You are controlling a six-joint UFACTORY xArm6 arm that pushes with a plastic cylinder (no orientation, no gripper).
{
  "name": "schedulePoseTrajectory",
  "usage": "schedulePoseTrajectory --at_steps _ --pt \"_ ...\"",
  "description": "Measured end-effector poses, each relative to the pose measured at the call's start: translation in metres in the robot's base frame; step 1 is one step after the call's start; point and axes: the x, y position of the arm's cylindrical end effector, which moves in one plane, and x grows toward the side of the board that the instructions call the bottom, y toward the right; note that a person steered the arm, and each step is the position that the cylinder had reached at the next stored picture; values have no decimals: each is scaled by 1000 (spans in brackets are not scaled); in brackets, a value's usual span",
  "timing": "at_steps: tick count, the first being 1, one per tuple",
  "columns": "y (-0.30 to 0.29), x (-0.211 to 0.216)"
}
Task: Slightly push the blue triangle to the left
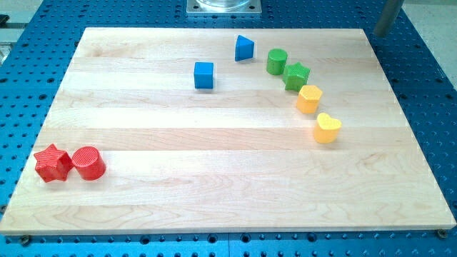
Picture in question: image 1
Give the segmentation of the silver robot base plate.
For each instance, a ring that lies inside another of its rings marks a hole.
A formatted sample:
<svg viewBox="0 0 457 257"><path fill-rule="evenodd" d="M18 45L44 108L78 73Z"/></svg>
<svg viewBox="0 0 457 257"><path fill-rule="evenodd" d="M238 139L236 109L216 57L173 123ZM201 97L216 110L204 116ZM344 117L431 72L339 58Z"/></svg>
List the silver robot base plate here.
<svg viewBox="0 0 457 257"><path fill-rule="evenodd" d="M187 0L186 13L204 14L261 14L261 0Z"/></svg>

